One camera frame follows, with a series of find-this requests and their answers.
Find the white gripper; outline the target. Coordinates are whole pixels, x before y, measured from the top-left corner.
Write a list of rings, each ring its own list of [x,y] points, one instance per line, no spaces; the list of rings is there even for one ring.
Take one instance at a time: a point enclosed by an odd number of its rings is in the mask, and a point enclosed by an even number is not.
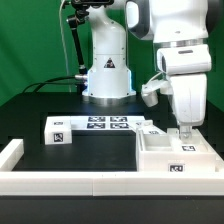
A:
[[[180,138],[192,137],[192,127],[204,122],[207,76],[203,73],[175,75],[169,78],[173,91],[172,107],[180,131]]]

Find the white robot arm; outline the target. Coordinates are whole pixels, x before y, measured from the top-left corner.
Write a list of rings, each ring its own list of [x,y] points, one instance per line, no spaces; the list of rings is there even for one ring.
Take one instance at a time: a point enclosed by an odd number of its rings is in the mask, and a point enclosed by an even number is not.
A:
[[[151,44],[140,56],[152,54],[157,74],[142,85],[145,104],[157,104],[159,92],[171,98],[180,136],[204,122],[207,73],[212,69],[209,34],[222,12],[222,0],[126,0],[127,32]],[[122,99],[134,91],[123,48],[124,34],[109,24],[100,3],[90,6],[93,64],[84,95],[92,100]]]

